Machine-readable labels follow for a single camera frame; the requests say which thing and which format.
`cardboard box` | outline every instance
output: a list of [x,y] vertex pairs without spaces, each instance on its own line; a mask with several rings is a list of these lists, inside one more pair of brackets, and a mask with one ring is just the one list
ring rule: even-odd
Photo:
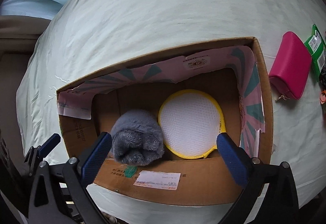
[[[58,90],[58,107],[60,107],[60,92],[71,91],[87,80],[121,69],[131,69],[181,55],[188,56],[205,50],[230,46],[248,46],[256,60],[265,119],[265,132],[260,133],[258,157],[264,163],[269,163],[273,144],[272,96],[263,55],[258,40],[254,37],[220,39],[178,46],[112,65]],[[130,109],[146,109],[157,116],[164,100],[172,93],[183,89],[197,89],[214,97],[223,111],[227,133],[236,144],[240,143],[243,125],[237,78],[231,68],[224,68],[202,73],[176,84],[166,82],[133,84],[118,88],[108,94],[91,95],[94,96],[91,119],[59,115],[61,133],[69,156],[78,156],[95,141],[101,131],[110,132],[119,116]],[[155,161],[146,167],[138,167],[132,178],[124,176],[125,168],[126,165],[109,158],[103,163],[94,183],[129,197],[171,205],[201,206],[231,203],[241,192],[241,188],[234,183],[217,150],[206,159],[184,160],[166,149],[162,160]],[[180,173],[177,190],[134,186],[133,183],[142,170]]]

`green package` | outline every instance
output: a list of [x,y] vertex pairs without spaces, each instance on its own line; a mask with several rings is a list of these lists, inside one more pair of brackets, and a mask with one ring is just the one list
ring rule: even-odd
[[320,72],[325,64],[326,48],[325,42],[320,34],[317,26],[312,26],[312,36],[304,43],[312,57],[312,66],[316,74],[317,82],[319,82]]

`white mesh disc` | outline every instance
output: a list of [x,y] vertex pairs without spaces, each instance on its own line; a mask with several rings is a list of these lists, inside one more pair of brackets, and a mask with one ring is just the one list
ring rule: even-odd
[[192,90],[168,98],[159,115],[167,147],[178,156],[196,158],[216,146],[220,133],[216,105],[209,95]]

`gray faux fur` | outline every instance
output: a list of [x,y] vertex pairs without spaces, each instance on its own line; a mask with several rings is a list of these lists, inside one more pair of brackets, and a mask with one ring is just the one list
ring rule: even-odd
[[117,162],[148,165],[164,154],[163,132],[156,118],[146,110],[130,110],[115,122],[111,135]]

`pink pouch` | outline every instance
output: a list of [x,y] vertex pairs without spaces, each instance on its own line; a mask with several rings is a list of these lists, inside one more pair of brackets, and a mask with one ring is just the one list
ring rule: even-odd
[[269,81],[280,92],[280,98],[300,99],[311,65],[311,55],[299,37],[289,31],[283,35]]

